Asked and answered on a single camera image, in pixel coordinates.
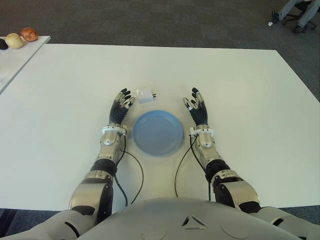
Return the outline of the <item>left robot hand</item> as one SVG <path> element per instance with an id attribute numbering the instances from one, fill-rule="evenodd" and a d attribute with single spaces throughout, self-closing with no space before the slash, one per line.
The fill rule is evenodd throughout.
<path id="1" fill-rule="evenodd" d="M 135 97 L 127 88 L 122 89 L 115 97 L 109 112 L 109 124 L 121 125 L 129 109 L 135 103 Z"/>

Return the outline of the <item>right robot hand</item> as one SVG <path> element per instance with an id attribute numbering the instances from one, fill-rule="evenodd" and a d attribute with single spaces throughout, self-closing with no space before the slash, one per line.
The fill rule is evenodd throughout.
<path id="1" fill-rule="evenodd" d="M 188 109 L 196 126 L 208 125 L 208 113 L 203 96 L 195 87 L 193 87 L 191 91 L 193 99 L 188 100 L 184 97 L 182 99 L 183 104 Z"/>

